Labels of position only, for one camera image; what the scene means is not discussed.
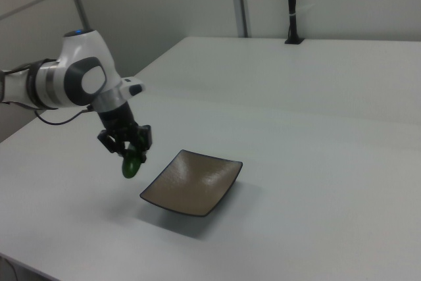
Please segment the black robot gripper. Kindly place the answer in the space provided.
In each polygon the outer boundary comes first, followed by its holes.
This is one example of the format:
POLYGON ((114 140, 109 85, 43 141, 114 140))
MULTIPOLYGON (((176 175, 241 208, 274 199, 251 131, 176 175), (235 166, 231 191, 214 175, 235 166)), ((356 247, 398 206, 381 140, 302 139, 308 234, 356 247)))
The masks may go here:
POLYGON ((110 152, 124 158, 126 148, 124 134, 129 134, 136 126, 132 145, 141 163, 147 160, 147 152, 152 146, 152 131, 150 125, 138 126, 128 102, 107 112, 98 113, 105 130, 101 130, 97 139, 110 152))

